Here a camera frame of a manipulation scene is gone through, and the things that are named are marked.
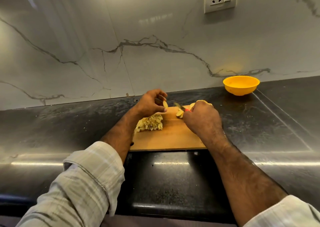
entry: person's left hand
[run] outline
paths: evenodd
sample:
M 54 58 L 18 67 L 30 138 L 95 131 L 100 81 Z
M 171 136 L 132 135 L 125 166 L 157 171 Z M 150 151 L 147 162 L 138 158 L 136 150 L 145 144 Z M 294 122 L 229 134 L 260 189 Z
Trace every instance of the person's left hand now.
M 150 117 L 157 112 L 166 112 L 163 101 L 168 95 L 161 89 L 154 89 L 143 94 L 139 102 L 133 107 L 141 118 Z

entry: person's right arm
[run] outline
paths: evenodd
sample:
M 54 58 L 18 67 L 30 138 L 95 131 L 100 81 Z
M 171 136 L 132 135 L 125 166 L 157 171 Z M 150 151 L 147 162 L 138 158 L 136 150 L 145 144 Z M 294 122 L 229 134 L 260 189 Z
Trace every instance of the person's right arm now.
M 183 119 L 214 158 L 239 226 L 246 223 L 247 226 L 320 226 L 318 211 L 298 198 L 288 196 L 229 142 L 213 106 L 199 101 L 191 111 L 185 112 Z

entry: bowl rim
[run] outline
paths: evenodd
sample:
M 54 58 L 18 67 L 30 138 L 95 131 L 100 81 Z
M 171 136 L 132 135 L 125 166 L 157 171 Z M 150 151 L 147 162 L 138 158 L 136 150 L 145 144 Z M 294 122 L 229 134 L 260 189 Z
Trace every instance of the bowl rim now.
M 254 84 L 253 84 L 252 86 L 250 86 L 250 87 L 233 87 L 233 86 L 230 86 L 230 85 L 226 84 L 226 81 L 227 81 L 229 78 L 231 78 L 231 77 L 250 77 L 250 78 L 254 78 L 255 81 L 256 81 L 256 83 L 254 83 Z M 258 85 L 260 84 L 260 80 L 259 80 L 258 78 L 253 77 L 253 76 L 229 76 L 229 77 L 227 77 L 227 78 L 225 78 L 225 79 L 223 80 L 223 84 L 224 84 L 225 86 L 232 87 L 232 88 L 251 88 L 251 87 L 256 87 L 256 86 L 258 86 Z

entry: pile of chopped ginger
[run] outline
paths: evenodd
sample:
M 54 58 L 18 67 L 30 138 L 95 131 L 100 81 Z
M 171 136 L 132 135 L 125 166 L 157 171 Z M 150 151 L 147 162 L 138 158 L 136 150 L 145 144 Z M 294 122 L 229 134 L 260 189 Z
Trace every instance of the pile of chopped ginger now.
M 143 118 L 139 120 L 135 132 L 140 132 L 143 130 L 162 130 L 162 115 L 161 114 L 153 114 L 148 118 Z

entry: hand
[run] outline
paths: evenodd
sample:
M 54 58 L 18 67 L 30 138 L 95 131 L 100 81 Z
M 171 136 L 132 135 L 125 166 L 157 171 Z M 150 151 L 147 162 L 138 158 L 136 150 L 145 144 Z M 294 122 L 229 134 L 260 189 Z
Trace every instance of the hand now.
M 188 128 L 202 140 L 209 140 L 215 136 L 224 136 L 222 121 L 218 111 L 203 101 L 198 101 L 191 112 L 183 114 L 183 120 Z
M 154 89 L 146 92 L 139 102 L 133 107 L 141 118 L 150 117 L 157 112 L 166 112 L 163 101 L 168 95 L 161 89 Z

